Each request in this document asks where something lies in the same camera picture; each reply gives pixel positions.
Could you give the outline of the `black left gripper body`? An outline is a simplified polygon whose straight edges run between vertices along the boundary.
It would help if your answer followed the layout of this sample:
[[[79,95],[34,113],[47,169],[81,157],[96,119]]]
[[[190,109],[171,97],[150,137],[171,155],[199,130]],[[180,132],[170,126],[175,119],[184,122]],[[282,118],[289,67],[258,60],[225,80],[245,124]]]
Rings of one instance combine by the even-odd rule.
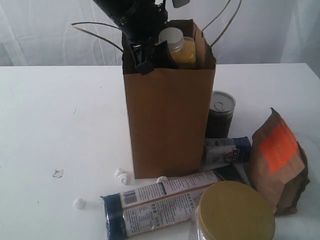
[[[95,0],[96,5],[135,44],[143,44],[159,34],[168,20],[166,1]]]

